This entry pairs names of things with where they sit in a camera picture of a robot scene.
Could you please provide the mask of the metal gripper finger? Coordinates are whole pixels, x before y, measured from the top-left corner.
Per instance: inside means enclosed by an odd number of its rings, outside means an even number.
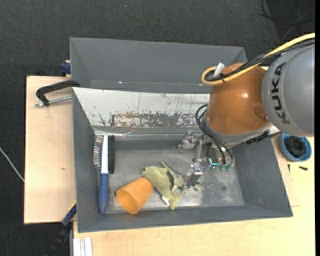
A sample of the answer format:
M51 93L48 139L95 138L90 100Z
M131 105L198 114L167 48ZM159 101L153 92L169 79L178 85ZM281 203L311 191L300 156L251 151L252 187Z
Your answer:
M183 136L180 144L178 145L179 150L191 150L194 149L200 141L200 134L194 130L188 130Z
M184 187L190 188L192 185L196 184L202 174L203 170L200 164L191 164L185 174Z

